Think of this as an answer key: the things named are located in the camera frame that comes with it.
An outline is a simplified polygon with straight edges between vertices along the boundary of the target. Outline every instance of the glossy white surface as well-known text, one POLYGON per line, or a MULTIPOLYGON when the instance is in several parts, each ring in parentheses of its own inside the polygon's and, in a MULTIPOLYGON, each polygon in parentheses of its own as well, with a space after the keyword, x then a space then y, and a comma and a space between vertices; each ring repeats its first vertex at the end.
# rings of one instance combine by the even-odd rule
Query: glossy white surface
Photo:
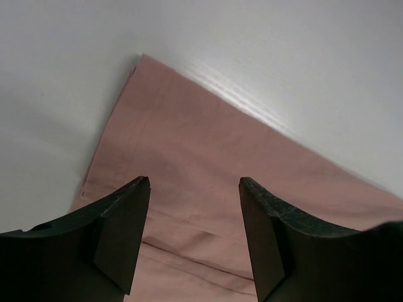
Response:
POLYGON ((0 232, 63 215, 136 55, 403 196, 397 0, 0 2, 0 232))

